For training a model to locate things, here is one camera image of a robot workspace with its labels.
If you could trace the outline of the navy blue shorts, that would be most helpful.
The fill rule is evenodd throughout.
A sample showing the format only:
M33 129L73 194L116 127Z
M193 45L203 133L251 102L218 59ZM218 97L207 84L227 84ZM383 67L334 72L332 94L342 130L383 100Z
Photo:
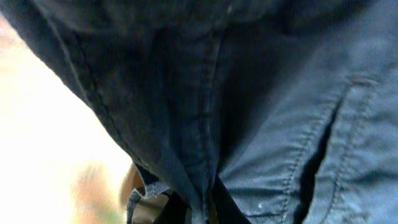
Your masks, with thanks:
M144 199L218 223L397 222L397 1L2 1L131 157Z

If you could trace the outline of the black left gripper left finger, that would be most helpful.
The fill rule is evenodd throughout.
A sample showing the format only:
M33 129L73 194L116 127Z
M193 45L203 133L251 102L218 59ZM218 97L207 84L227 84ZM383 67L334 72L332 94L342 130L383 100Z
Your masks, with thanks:
M168 197L163 210L154 220L154 224L185 224L187 206L175 192L164 193Z

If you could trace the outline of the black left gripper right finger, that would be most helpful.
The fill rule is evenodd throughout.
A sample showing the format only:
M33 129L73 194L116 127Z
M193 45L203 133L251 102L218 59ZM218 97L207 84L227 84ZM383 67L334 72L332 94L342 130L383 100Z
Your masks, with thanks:
M218 176L215 177L213 186L213 200L219 224L251 224L235 204Z

